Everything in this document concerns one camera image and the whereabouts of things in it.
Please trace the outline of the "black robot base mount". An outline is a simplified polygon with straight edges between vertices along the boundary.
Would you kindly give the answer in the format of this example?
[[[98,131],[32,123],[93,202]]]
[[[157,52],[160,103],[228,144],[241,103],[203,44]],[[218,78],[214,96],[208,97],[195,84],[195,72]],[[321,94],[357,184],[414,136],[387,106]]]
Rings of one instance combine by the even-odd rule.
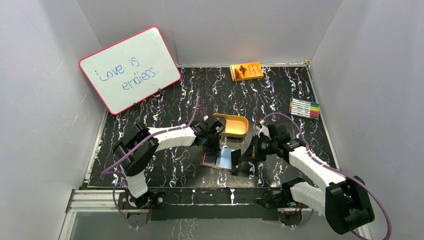
[[[126,189],[116,193],[114,201],[136,225],[141,213],[151,221],[260,219],[292,228],[305,225],[313,216],[307,205],[288,202],[279,187],[157,187],[138,198]]]

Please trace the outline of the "gold oval tin tray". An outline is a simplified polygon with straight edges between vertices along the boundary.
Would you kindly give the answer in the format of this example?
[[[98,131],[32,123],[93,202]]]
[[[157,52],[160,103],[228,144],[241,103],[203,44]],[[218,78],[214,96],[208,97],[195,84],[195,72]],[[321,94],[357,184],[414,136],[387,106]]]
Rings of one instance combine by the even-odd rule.
[[[222,137],[244,138],[249,130],[249,121],[246,117],[240,115],[229,115],[223,113],[214,113],[216,118],[224,119],[224,130],[220,133]]]

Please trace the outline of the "brown leather card holder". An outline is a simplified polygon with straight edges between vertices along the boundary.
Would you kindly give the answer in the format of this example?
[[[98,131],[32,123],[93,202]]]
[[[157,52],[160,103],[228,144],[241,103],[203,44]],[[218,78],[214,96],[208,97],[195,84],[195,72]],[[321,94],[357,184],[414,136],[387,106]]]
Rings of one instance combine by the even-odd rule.
[[[233,150],[236,149],[222,148],[220,156],[203,153],[199,164],[202,167],[232,172],[231,152]]]

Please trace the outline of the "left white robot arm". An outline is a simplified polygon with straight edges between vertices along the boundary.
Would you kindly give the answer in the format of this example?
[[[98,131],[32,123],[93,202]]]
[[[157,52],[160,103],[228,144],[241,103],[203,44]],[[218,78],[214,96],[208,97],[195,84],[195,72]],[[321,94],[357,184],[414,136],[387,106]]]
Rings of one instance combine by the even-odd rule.
[[[149,203],[144,170],[156,152],[176,147],[202,146],[212,156],[221,154],[220,133],[224,125],[215,116],[174,127],[147,127],[135,124],[113,149],[116,161],[123,158],[120,167],[130,193],[130,202],[137,208]]]

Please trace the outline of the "dark credit card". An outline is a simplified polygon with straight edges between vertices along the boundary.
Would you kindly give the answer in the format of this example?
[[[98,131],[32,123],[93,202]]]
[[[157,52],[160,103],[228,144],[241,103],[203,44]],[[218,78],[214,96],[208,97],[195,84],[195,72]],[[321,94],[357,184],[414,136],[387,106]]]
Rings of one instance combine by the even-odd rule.
[[[242,167],[242,162],[241,162],[241,155],[242,155],[242,151],[240,149],[237,150],[233,150],[230,153],[230,160],[231,160],[231,167],[232,167],[232,172],[235,173],[236,171],[239,171]]]

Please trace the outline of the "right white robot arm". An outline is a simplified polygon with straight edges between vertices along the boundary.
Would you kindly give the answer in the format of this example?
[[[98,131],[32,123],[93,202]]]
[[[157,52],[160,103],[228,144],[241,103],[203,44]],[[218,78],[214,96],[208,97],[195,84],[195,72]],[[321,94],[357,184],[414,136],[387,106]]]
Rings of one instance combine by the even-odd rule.
[[[298,177],[281,185],[279,197],[288,207],[304,204],[325,216],[339,235],[346,234],[375,220],[364,182],[330,170],[328,165],[309,152],[306,142],[291,138],[285,125],[257,123],[251,142],[240,161],[263,162],[275,155],[300,170],[313,184]]]

